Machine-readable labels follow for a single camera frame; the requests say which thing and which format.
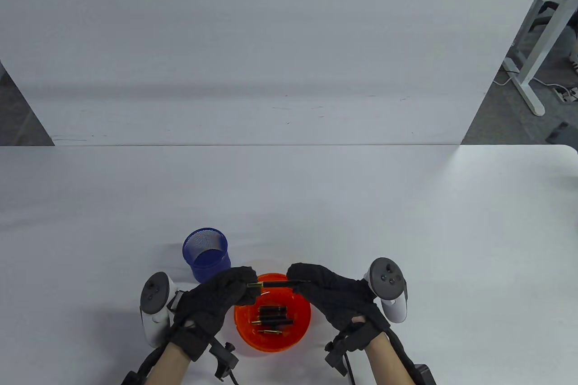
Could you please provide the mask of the person's left hand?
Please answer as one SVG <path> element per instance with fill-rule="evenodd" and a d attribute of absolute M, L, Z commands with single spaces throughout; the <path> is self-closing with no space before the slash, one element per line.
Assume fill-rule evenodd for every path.
<path fill-rule="evenodd" d="M 257 281 L 252 267 L 235 267 L 184 292 L 175 310 L 168 342 L 179 347 L 192 362 L 198 361 L 222 329 L 229 309 L 256 303 L 260 290 L 248 285 Z"/>

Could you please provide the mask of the person's right hand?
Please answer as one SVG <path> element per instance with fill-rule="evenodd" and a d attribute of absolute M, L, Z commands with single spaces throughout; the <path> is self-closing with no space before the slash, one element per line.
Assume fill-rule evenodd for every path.
<path fill-rule="evenodd" d="M 347 351 L 366 349 L 374 340 L 388 341 L 386 320 L 365 280 L 346 278 L 318 264 L 294 263 L 287 278 L 299 280 L 295 291 L 315 306 L 338 330 Z"/>

